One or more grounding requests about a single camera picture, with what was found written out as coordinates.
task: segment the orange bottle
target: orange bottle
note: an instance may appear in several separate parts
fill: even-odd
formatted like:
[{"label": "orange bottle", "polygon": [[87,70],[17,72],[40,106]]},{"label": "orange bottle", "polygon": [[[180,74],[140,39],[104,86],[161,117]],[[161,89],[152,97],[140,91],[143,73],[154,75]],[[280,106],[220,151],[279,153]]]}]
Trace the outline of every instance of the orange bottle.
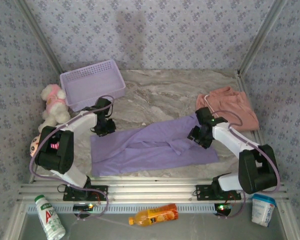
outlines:
[{"label": "orange bottle", "polygon": [[129,217],[129,224],[137,224],[146,227],[160,222],[177,220],[178,218],[177,206],[173,203],[158,208],[140,211],[134,217]]}]

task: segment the purple cloth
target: purple cloth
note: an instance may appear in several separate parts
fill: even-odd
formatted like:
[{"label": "purple cloth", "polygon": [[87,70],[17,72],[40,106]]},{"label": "purple cloth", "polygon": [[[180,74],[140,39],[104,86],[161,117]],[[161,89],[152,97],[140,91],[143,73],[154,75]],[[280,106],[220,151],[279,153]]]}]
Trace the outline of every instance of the purple cloth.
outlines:
[{"label": "purple cloth", "polygon": [[216,151],[187,139],[199,125],[196,115],[152,123],[139,129],[91,136],[93,176],[171,169],[218,162]]}]

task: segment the basket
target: basket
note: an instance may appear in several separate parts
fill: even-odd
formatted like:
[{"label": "basket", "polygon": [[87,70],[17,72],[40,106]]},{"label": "basket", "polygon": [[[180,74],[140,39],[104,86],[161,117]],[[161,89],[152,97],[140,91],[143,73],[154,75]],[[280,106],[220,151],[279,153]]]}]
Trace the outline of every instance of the basket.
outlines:
[{"label": "basket", "polygon": [[60,75],[66,104],[74,111],[95,105],[102,95],[125,95],[126,84],[114,60],[68,71]]}]

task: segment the pink cloth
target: pink cloth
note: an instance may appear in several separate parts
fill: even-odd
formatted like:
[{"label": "pink cloth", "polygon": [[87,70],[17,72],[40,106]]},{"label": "pink cloth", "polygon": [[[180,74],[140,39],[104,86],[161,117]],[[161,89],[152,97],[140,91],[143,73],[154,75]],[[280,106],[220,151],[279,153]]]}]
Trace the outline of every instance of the pink cloth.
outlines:
[{"label": "pink cloth", "polygon": [[[228,110],[237,114],[243,121],[242,126],[233,126],[237,131],[253,131],[259,129],[259,122],[256,114],[251,109],[247,95],[243,91],[234,91],[230,86],[211,91],[206,97],[199,94],[196,99],[196,110],[209,107],[210,112],[219,110]],[[219,117],[224,117],[229,123],[238,123],[240,121],[236,116],[228,112],[218,112]]]},{"label": "pink cloth", "polygon": [[51,92],[49,93],[48,97],[46,98],[46,111],[48,114],[50,114],[51,108],[56,104],[56,103],[62,103],[66,104],[66,101],[64,99],[58,98],[57,94],[61,88],[57,84],[51,84],[52,87]]}]

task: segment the plush doll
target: plush doll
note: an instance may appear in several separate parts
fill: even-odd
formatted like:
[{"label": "plush doll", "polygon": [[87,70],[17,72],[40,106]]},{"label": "plush doll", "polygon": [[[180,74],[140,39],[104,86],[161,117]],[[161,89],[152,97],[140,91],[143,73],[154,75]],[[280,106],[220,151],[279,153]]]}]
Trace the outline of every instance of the plush doll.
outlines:
[{"label": "plush doll", "polygon": [[30,145],[30,156],[31,156],[31,157],[34,156],[35,152],[36,152],[37,149],[38,149],[40,136],[41,136],[41,134],[39,134],[39,136],[36,136],[36,137],[32,140],[32,142],[31,142],[31,145]]},{"label": "plush doll", "polygon": [[56,126],[70,120],[68,106],[66,105],[66,93],[57,84],[46,86],[41,92],[41,98],[46,101],[45,111],[42,113],[44,123],[38,127],[39,133],[45,126]]}]

